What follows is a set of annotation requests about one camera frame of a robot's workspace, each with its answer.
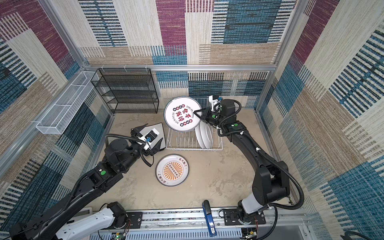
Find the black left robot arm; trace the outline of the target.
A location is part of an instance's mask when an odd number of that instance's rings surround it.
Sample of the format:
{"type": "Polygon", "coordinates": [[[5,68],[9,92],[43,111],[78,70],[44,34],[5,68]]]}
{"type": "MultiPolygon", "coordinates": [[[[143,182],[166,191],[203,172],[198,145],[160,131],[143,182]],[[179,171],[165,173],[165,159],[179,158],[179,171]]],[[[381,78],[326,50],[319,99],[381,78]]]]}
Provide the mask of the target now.
{"type": "Polygon", "coordinates": [[[70,222],[86,205],[106,193],[123,178],[138,160],[151,167],[146,156],[161,150],[164,130],[147,125],[131,130],[130,136],[107,134],[105,155],[97,165],[83,174],[70,193],[53,207],[26,224],[15,224],[10,230],[12,240],[81,240],[88,235],[114,226],[128,226],[126,210],[118,202],[79,221],[70,222]]]}

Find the white round plate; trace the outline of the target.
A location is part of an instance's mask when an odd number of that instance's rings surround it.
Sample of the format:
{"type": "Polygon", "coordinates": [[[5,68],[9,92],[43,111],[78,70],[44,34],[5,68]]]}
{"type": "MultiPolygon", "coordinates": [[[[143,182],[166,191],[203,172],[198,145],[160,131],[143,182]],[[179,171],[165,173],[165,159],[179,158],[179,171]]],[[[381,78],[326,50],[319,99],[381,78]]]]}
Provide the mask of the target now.
{"type": "Polygon", "coordinates": [[[205,149],[206,146],[204,144],[204,141],[203,141],[203,138],[202,138],[202,135],[201,135],[201,130],[200,130],[200,125],[197,125],[195,127],[195,134],[196,134],[196,137],[197,137],[197,141],[199,143],[199,146],[201,149],[205,149]]]}
{"type": "Polygon", "coordinates": [[[188,132],[195,129],[200,118],[194,111],[200,110],[201,105],[190,97],[177,97],[165,107],[164,118],[168,127],[177,132],[188,132]]]}
{"type": "Polygon", "coordinates": [[[213,146],[213,136],[211,127],[205,122],[200,122],[200,131],[205,148],[211,149],[213,146]]]}
{"type": "Polygon", "coordinates": [[[182,184],[189,176],[190,166],[186,158],[172,154],[163,157],[156,166],[155,176],[160,184],[174,187],[182,184]]]}

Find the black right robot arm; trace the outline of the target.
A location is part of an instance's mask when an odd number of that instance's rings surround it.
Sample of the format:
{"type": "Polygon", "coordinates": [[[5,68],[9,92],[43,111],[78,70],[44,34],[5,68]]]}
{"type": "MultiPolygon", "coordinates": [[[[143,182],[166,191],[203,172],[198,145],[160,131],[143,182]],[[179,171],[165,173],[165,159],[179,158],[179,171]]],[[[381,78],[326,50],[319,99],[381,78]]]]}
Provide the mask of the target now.
{"type": "Polygon", "coordinates": [[[290,179],[282,171],[287,171],[288,166],[275,159],[271,162],[267,160],[269,155],[252,138],[246,126],[237,120],[241,108],[239,101],[226,99],[213,107],[196,110],[194,114],[204,123],[217,128],[220,137],[228,138],[244,154],[255,172],[252,193],[239,201],[237,206],[239,221],[245,224],[252,221],[256,212],[288,197],[291,191],[290,179]]]}

